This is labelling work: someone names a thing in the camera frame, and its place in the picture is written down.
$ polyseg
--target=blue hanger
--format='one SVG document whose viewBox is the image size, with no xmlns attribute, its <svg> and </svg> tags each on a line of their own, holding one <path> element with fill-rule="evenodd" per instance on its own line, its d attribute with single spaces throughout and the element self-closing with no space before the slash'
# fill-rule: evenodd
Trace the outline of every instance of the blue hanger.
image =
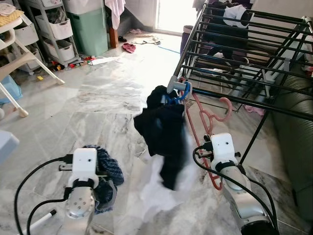
<svg viewBox="0 0 313 235">
<path fill-rule="evenodd" d="M 179 101 L 184 100 L 186 98 L 186 96 L 188 95 L 188 93 L 190 91 L 190 83 L 184 82 L 184 84 L 186 84 L 184 95 L 182 97 L 176 97 L 176 98 L 170 98 L 167 95 L 167 104 L 179 104 Z"/>
</svg>

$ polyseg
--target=wooden leg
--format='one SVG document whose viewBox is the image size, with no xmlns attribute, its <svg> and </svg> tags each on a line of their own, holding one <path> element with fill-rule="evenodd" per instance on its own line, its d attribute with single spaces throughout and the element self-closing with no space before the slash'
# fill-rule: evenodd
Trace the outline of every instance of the wooden leg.
<svg viewBox="0 0 313 235">
<path fill-rule="evenodd" d="M 117 31 L 113 28 L 109 28 L 109 35 L 110 35 L 110 45 L 112 48 L 118 47 L 118 35 Z"/>
</svg>

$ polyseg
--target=blue checkered cloth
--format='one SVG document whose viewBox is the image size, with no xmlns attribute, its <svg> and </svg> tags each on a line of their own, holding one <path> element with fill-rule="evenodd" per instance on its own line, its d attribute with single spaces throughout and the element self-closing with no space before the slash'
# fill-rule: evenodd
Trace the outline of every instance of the blue checkered cloth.
<svg viewBox="0 0 313 235">
<path fill-rule="evenodd" d="M 118 166 L 117 160 L 111 158 L 108 152 L 98 145 L 85 145 L 84 148 L 95 148 L 97 150 L 97 170 L 106 171 L 109 177 L 99 177 L 99 185 L 94 189 L 96 196 L 95 214 L 100 214 L 112 210 L 112 207 L 100 209 L 104 204 L 112 200 L 113 189 L 108 184 L 108 179 L 111 179 L 117 191 L 117 187 L 124 183 L 124 176 L 121 168 Z"/>
</svg>

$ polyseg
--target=green storage bin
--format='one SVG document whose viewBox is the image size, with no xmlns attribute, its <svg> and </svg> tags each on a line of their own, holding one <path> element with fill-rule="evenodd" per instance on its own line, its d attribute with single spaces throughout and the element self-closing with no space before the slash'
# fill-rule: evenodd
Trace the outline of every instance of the green storage bin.
<svg viewBox="0 0 313 235">
<path fill-rule="evenodd" d="M 81 15 L 69 12 L 67 14 L 80 53 L 98 56 L 108 50 L 107 29 L 105 24 L 103 25 L 102 8 Z"/>
</svg>

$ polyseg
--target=white wall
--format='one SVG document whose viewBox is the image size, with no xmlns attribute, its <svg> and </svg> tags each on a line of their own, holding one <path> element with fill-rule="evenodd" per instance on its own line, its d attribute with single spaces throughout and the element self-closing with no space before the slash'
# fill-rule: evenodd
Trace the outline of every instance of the white wall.
<svg viewBox="0 0 313 235">
<path fill-rule="evenodd" d="M 256 0 L 252 10 L 301 18 L 313 16 L 313 0 Z"/>
<path fill-rule="evenodd" d="M 125 0 L 126 8 L 145 26 L 153 27 L 157 0 Z"/>
<path fill-rule="evenodd" d="M 302 16 L 313 16 L 313 0 L 256 0 L 252 7 L 252 10 L 301 18 Z M 257 23 L 262 23 L 262 24 L 285 27 L 285 28 L 294 27 L 294 25 L 290 23 L 272 21 L 272 20 L 267 20 L 267 19 L 253 18 L 252 21 L 257 22 Z M 279 31 L 272 31 L 269 29 L 255 28 L 252 26 L 250 26 L 249 29 L 266 32 L 266 33 L 279 34 L 282 36 L 288 35 L 287 33 L 279 32 Z M 254 34 L 251 32 L 249 32 L 249 36 L 258 37 L 260 38 L 260 41 L 262 41 L 262 39 L 269 39 L 269 40 L 274 40 L 277 42 L 283 42 L 284 40 L 281 38 Z M 275 48 L 272 48 L 272 47 L 267 47 L 267 46 L 262 46 L 262 47 L 266 47 L 269 50 L 275 50 Z"/>
</svg>

